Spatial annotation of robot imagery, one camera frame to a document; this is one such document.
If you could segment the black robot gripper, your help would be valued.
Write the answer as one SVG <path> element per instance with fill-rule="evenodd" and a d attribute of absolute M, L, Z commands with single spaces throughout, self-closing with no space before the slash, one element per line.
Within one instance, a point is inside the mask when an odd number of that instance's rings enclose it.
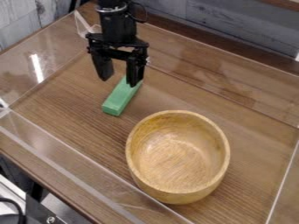
<path fill-rule="evenodd" d="M 97 77 L 106 81 L 114 73 L 112 59 L 125 62 L 125 82 L 130 88 L 144 78 L 149 44 L 136 36 L 136 19 L 128 8 L 97 8 L 100 33 L 88 33 L 88 53 Z"/>

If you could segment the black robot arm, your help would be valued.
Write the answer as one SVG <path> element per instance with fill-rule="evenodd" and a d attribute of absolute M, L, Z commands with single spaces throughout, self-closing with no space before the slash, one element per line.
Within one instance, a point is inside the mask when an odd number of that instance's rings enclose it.
<path fill-rule="evenodd" d="M 101 33 L 88 33 L 88 53 L 97 76 L 106 81 L 114 73 L 112 60 L 125 62 L 125 83 L 130 88 L 144 78 L 149 44 L 136 36 L 136 24 L 146 19 L 136 18 L 138 3 L 132 0 L 97 0 Z"/>

